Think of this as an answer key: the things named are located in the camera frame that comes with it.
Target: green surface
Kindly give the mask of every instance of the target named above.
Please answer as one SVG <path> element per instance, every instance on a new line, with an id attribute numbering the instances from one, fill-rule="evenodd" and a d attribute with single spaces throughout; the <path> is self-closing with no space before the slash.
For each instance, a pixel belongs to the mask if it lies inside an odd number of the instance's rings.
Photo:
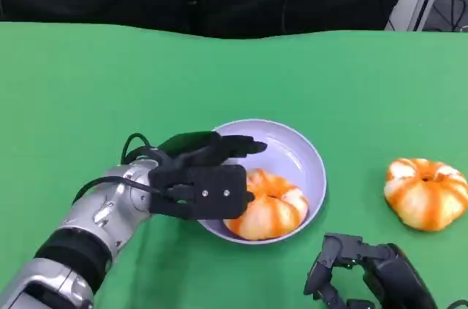
<path id="1" fill-rule="evenodd" d="M 302 295 L 325 232 L 398 243 L 437 302 L 468 297 L 468 215 L 443 232 L 403 226 L 383 198 L 400 156 L 468 173 L 468 37 L 333 32 L 258 41 L 117 26 L 0 25 L 0 287 L 77 190 L 118 162 L 127 135 L 158 143 L 242 118 L 285 123 L 323 157 L 329 190 L 305 230 L 249 247 L 158 216 L 122 252 L 99 309 L 322 308 Z M 337 270 L 345 297 L 371 298 Z"/>

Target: orange stripe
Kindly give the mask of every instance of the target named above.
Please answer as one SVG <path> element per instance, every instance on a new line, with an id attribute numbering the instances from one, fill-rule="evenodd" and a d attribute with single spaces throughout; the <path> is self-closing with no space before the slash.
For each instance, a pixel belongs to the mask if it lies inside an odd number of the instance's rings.
<path id="1" fill-rule="evenodd" d="M 258 188 L 264 194 L 269 195 L 269 191 L 272 189 L 270 180 L 268 179 L 265 170 L 258 169 L 258 173 L 262 177 L 262 182 L 260 183 L 260 186 L 258 186 Z"/>
<path id="2" fill-rule="evenodd" d="M 440 228 L 440 218 L 442 215 L 442 194 L 437 183 L 428 181 L 425 184 L 429 202 L 424 213 L 423 229 L 436 231 Z"/>
<path id="3" fill-rule="evenodd" d="M 301 216 L 299 215 L 299 210 L 294 207 L 294 205 L 290 204 L 287 201 L 283 201 L 284 205 L 286 205 L 289 209 L 290 212 L 292 213 L 292 217 L 294 220 L 294 229 L 299 226 L 299 223 L 301 222 Z"/>
<path id="4" fill-rule="evenodd" d="M 431 176 L 432 179 L 435 180 L 437 170 L 438 170 L 441 166 L 443 166 L 443 165 L 444 165 L 444 164 L 443 164 L 442 162 L 440 162 L 440 161 L 431 162 L 430 165 L 429 165 L 427 174 L 428 174 L 429 176 Z M 437 180 L 439 180 L 439 179 L 443 180 L 443 178 L 444 178 L 445 176 L 447 176 L 447 175 L 445 175 L 445 174 L 439 174 L 439 175 L 443 175 L 443 176 L 442 176 L 442 178 L 437 178 Z"/>
<path id="5" fill-rule="evenodd" d="M 306 203 L 307 207 L 309 206 L 309 201 L 307 201 L 306 197 L 300 196 L 299 198 L 302 199 L 304 201 L 304 203 Z"/>
<path id="6" fill-rule="evenodd" d="M 387 198 L 388 203 L 391 205 L 393 209 L 397 209 L 401 200 L 406 196 L 407 192 L 416 186 L 420 181 L 414 178 L 410 178 L 411 180 L 403 183 L 399 188 L 397 188 L 391 196 Z"/>
<path id="7" fill-rule="evenodd" d="M 235 234 L 239 234 L 239 232 L 241 231 L 242 221 L 244 220 L 243 216 L 237 219 L 229 220 L 227 222 L 228 229 L 231 230 L 231 232 L 234 232 Z"/>
<path id="8" fill-rule="evenodd" d="M 423 167 L 422 164 L 416 160 L 416 158 L 410 159 L 410 161 L 413 164 L 413 168 L 416 170 L 416 177 L 424 177 L 426 174 L 426 169 L 424 169 L 425 167 Z"/>
<path id="9" fill-rule="evenodd" d="M 396 161 L 413 169 L 416 169 L 418 167 L 414 159 L 398 158 Z"/>
<path id="10" fill-rule="evenodd" d="M 387 170 L 387 175 L 385 176 L 385 181 L 393 180 L 395 177 L 393 176 L 390 168 Z"/>
<path id="11" fill-rule="evenodd" d="M 443 188 L 452 192 L 452 195 L 463 205 L 463 208 L 466 209 L 468 207 L 468 199 L 464 196 L 454 185 L 466 188 L 466 186 L 462 183 L 441 183 Z"/>
<path id="12" fill-rule="evenodd" d="M 277 200 L 274 198 L 268 198 L 268 204 L 271 206 L 271 228 L 272 228 L 272 235 L 273 237 L 280 237 L 282 236 L 283 231 L 283 223 L 279 218 L 279 210 L 278 205 L 276 204 Z"/>

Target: black cable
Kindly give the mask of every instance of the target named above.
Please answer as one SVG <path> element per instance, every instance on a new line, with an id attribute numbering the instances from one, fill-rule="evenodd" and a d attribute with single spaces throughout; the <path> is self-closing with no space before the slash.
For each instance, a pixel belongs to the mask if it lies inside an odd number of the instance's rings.
<path id="1" fill-rule="evenodd" d="M 460 1 L 461 4 L 462 4 L 462 8 L 461 8 L 461 12 L 460 12 L 460 15 L 458 16 L 458 19 L 457 21 L 454 23 L 454 25 L 452 26 L 451 22 L 448 20 L 447 17 L 444 16 L 444 14 L 442 12 L 440 12 L 440 9 L 437 8 L 436 5 L 433 6 L 434 8 L 434 11 L 445 21 L 447 22 L 450 26 L 453 27 L 453 30 L 455 30 L 455 28 L 461 28 L 460 27 L 460 22 L 461 22 L 461 19 L 463 18 L 463 16 L 465 15 L 466 11 L 467 11 L 467 2 L 465 0 L 456 0 L 456 1 Z"/>
<path id="2" fill-rule="evenodd" d="M 448 306 L 447 309 L 455 309 L 462 305 L 466 305 L 468 307 L 468 300 L 457 300 Z"/>
<path id="3" fill-rule="evenodd" d="M 390 18 L 388 18 L 388 22 L 390 26 L 392 27 L 392 30 L 395 31 L 395 26 L 393 26 L 392 20 Z"/>
<path id="4" fill-rule="evenodd" d="M 102 178 L 94 179 L 87 184 L 85 184 L 82 188 L 80 188 L 79 192 L 73 199 L 73 203 L 78 201 L 81 197 L 85 195 L 85 193 L 92 187 L 95 187 L 101 183 L 121 183 L 125 186 L 130 186 L 133 188 L 138 188 L 139 190 L 149 192 L 151 194 L 158 194 L 159 190 L 156 188 L 152 188 L 148 185 L 143 185 L 142 183 L 137 183 L 136 181 L 123 178 L 122 176 L 104 176 Z"/>
<path id="5" fill-rule="evenodd" d="M 139 132 L 135 132 L 134 134 L 131 134 L 129 138 L 126 140 L 124 148 L 122 149 L 120 164 L 125 164 L 124 162 L 125 162 L 125 158 L 127 157 L 127 151 L 129 149 L 130 143 L 133 141 L 133 139 L 136 139 L 136 138 L 139 138 L 140 140 L 142 140 L 146 148 L 151 148 L 151 144 L 149 143 L 145 135 L 140 134 Z"/>
<path id="6" fill-rule="evenodd" d="M 121 164 L 130 164 L 133 161 L 141 158 L 148 158 L 158 162 L 158 165 L 168 165 L 172 159 L 162 150 L 153 149 L 151 146 L 141 146 L 130 151 Z"/>

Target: orange pumpkin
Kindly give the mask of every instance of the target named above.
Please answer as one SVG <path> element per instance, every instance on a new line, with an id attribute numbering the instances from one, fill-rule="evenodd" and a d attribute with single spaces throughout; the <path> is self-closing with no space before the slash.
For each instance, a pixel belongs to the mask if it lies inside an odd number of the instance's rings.
<path id="1" fill-rule="evenodd" d="M 387 171 L 385 198 L 406 225 L 439 231 L 466 210 L 468 185 L 457 169 L 442 162 L 397 159 Z"/>
<path id="2" fill-rule="evenodd" d="M 306 217 L 306 198 L 284 178 L 256 169 L 247 173 L 247 189 L 255 200 L 240 218 L 224 220 L 231 232 L 246 240 L 281 237 L 295 230 Z"/>

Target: bowl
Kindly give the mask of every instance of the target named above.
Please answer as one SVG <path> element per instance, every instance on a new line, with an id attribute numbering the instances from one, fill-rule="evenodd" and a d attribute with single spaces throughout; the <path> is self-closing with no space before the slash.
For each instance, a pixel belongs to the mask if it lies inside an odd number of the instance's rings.
<path id="1" fill-rule="evenodd" d="M 240 164 L 247 171 L 262 168 L 286 178 L 302 190 L 309 202 L 309 211 L 296 230 L 269 240 L 245 240 L 233 234 L 223 220 L 200 220 L 209 232 L 235 243 L 262 245 L 285 240 L 310 224 L 322 207 L 327 187 L 322 158 L 310 141 L 289 126 L 261 119 L 233 121 L 214 130 L 221 135 L 253 136 L 257 141 L 267 143 L 268 148 L 264 152 L 242 159 L 230 159 L 229 163 Z"/>

